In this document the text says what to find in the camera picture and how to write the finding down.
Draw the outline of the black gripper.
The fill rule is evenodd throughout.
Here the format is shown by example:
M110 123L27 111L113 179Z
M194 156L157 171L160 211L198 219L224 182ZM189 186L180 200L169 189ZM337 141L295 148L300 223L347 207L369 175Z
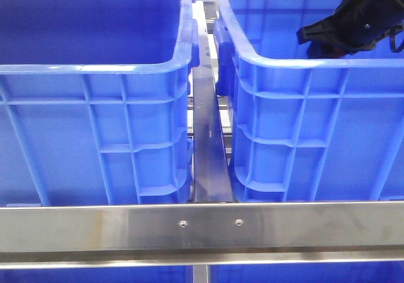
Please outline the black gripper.
M309 56L331 56L334 45L350 54L371 51L385 38L392 53L403 51L403 0L343 0L332 15L297 31L299 44L310 43Z

